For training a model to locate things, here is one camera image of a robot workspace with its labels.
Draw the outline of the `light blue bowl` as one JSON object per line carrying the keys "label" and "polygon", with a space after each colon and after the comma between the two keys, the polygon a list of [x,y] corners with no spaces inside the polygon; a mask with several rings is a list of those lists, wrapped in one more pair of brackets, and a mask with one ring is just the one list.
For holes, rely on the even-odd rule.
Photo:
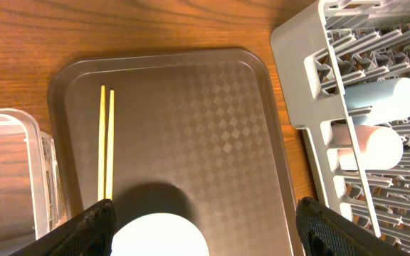
{"label": "light blue bowl", "polygon": [[209,256],[201,231],[191,221],[171,213],[136,218],[112,239],[112,256]]}

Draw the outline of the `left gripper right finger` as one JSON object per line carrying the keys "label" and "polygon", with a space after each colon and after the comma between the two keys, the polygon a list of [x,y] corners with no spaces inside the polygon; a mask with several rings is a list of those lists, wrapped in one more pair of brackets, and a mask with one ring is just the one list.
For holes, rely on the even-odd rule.
{"label": "left gripper right finger", "polygon": [[311,197],[298,201],[296,227],[307,256],[408,256]]}

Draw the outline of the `wooden chopstick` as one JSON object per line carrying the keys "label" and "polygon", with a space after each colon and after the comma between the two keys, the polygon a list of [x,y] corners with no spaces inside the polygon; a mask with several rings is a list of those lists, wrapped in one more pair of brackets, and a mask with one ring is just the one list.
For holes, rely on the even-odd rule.
{"label": "wooden chopstick", "polygon": [[105,197],[105,127],[106,127],[105,86],[100,91],[99,131],[98,131],[98,200]]}
{"label": "wooden chopstick", "polygon": [[115,91],[110,91],[109,116],[107,126],[107,159],[106,159],[106,185],[105,196],[112,200],[114,176],[114,142],[115,142]]}

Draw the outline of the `pink plastic cup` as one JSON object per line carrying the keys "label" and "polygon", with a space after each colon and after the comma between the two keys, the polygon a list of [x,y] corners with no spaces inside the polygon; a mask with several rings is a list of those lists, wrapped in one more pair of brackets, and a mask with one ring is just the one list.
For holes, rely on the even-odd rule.
{"label": "pink plastic cup", "polygon": [[[391,128],[356,124],[360,163],[365,170],[387,170],[395,167],[404,152],[400,136]],[[352,149],[330,149],[327,152],[331,168],[356,171]]]}

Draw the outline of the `light blue plastic cup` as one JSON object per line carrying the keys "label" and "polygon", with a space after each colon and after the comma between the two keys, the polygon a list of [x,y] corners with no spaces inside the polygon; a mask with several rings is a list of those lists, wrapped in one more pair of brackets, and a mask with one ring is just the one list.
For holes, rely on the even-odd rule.
{"label": "light blue plastic cup", "polygon": [[410,117],[410,78],[369,82],[347,87],[348,110],[371,107],[368,114],[353,117],[354,124],[377,125]]}

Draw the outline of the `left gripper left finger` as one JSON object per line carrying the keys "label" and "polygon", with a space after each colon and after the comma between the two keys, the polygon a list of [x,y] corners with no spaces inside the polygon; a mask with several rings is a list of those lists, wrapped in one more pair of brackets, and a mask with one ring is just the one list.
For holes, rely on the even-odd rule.
{"label": "left gripper left finger", "polygon": [[103,199],[11,256],[110,255],[115,229],[113,202]]}

